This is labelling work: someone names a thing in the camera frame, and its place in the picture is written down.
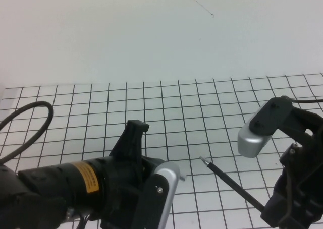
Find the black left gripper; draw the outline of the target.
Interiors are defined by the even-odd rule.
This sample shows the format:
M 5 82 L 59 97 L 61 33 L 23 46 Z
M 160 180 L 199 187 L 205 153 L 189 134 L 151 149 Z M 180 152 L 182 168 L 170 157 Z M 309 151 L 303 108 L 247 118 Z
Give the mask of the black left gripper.
M 165 227 L 163 160 L 144 156 L 140 164 L 108 172 L 101 228 Z

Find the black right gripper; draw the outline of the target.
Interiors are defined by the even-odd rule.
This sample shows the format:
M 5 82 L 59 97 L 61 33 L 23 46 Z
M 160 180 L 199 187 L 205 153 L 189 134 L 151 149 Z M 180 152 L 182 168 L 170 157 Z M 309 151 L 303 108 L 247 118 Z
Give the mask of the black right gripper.
M 309 228 L 322 217 L 322 118 L 294 107 L 279 129 L 295 144 L 280 158 L 283 172 L 260 217 L 270 227 Z

